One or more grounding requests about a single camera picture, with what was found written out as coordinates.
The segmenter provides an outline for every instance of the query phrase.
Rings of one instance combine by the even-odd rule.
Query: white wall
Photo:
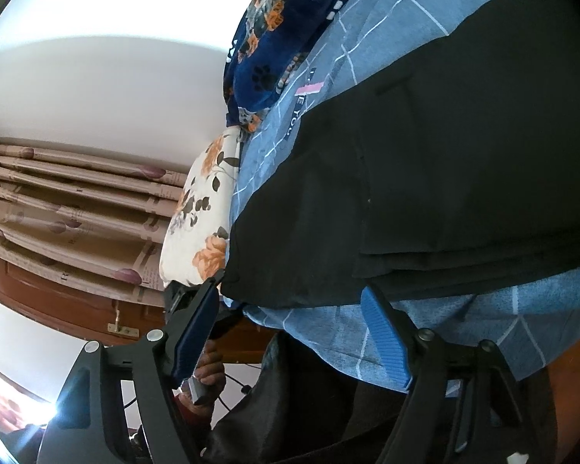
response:
[[[134,37],[9,48],[0,52],[0,138],[95,148],[184,170],[225,129],[225,56]]]
[[[47,401],[56,401],[84,343],[0,304],[0,372]]]

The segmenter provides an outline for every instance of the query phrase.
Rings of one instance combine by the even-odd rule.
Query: pillow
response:
[[[239,173],[241,129],[228,127],[195,159],[161,249],[159,274],[201,285],[226,264],[230,201]]]

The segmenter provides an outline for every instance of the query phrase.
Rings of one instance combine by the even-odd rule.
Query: blue floral fabric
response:
[[[227,125],[254,132],[347,0],[252,0],[224,72]]]

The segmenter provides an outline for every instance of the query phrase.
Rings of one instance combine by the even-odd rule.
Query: curtain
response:
[[[161,245],[186,179],[0,145],[0,258],[71,288],[162,307]]]

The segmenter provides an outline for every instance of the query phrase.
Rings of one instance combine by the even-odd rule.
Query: wooden door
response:
[[[112,300],[73,290],[0,259],[0,303],[43,325],[105,345],[133,343],[164,325],[163,309]],[[137,336],[114,333],[108,325],[138,330]],[[259,363],[274,330],[243,319],[218,341],[224,362]]]

